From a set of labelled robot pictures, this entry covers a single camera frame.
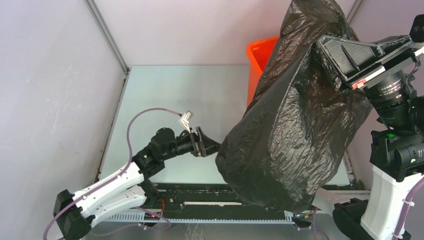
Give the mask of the black plastic trash bag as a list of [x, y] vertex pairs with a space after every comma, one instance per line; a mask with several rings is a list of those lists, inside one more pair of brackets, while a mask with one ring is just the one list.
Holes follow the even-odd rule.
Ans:
[[342, 89], [318, 48], [324, 35], [357, 40], [336, 1], [293, 0], [252, 102], [221, 144], [218, 171], [245, 203], [304, 211], [373, 108]]

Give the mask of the orange plastic trash bin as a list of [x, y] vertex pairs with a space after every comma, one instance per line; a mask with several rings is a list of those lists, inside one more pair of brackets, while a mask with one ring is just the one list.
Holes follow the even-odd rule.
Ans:
[[249, 60], [247, 106], [253, 101], [259, 79], [278, 39], [279, 36], [263, 38], [250, 42], [246, 47], [246, 55]]

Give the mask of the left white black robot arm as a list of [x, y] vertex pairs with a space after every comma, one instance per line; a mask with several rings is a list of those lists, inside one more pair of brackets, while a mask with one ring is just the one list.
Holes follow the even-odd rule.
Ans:
[[159, 129], [147, 146], [106, 178], [75, 192], [57, 194], [53, 216], [65, 240], [80, 240], [103, 220], [121, 211], [144, 206], [153, 208], [158, 191], [149, 180], [165, 168], [165, 161], [190, 153], [194, 157], [215, 154], [220, 143], [196, 130], [179, 136], [168, 127]]

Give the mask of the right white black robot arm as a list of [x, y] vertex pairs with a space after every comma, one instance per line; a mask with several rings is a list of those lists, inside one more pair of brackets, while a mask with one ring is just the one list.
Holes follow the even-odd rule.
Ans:
[[424, 98], [404, 68], [422, 67], [424, 16], [414, 18], [408, 35], [372, 43], [325, 35], [317, 46], [342, 87], [364, 92], [386, 128], [371, 132], [369, 199], [336, 203], [334, 223], [351, 240], [409, 240], [406, 216], [424, 185]]

